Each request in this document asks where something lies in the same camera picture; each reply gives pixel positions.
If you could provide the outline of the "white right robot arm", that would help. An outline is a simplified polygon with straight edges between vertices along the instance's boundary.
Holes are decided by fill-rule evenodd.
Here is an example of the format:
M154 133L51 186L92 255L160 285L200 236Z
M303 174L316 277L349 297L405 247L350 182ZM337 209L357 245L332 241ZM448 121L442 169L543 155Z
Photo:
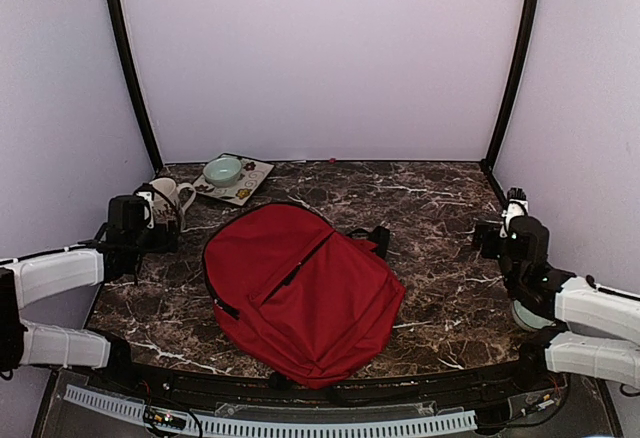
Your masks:
M512 188L498 221L479 221L473 245L497 262L522 343L510 382L534 390L549 373L570 373L639 386L639 297L607 288L548 261L550 232Z

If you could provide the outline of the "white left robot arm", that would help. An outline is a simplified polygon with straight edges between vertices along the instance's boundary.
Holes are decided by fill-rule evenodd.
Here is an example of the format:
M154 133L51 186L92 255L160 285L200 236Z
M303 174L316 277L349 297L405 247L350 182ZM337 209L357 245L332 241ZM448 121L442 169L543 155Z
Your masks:
M21 367L101 372L120 394L141 385L129 343L86 321L97 292L136 278L145 256L176 251L184 224L180 188L171 180L142 184L112 198L94 238L1 262L1 377Z

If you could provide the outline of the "red student backpack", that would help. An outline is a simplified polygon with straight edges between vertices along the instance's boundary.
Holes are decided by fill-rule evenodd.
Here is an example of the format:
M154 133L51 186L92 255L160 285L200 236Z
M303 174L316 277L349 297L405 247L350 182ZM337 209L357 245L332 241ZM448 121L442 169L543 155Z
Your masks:
M336 385L390 341L406 288L386 261L389 242L383 226L343 234L294 203L253 208L202 252L216 322L272 369L272 387Z

